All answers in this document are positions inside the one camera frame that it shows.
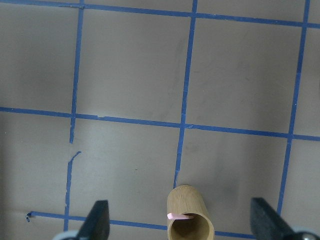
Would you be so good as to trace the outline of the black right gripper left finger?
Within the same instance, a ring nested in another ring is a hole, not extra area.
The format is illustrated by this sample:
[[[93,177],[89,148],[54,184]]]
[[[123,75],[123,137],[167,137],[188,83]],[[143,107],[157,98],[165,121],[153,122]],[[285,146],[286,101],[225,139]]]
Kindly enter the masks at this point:
[[[108,200],[97,200],[76,235],[77,240],[107,240],[110,235]]]

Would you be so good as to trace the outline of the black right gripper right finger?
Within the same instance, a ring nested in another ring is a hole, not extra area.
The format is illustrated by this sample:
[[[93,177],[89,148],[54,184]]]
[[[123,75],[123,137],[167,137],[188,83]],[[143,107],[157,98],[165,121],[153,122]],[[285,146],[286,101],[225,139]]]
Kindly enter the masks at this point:
[[[289,240],[296,234],[262,197],[250,201],[250,229],[257,240]]]

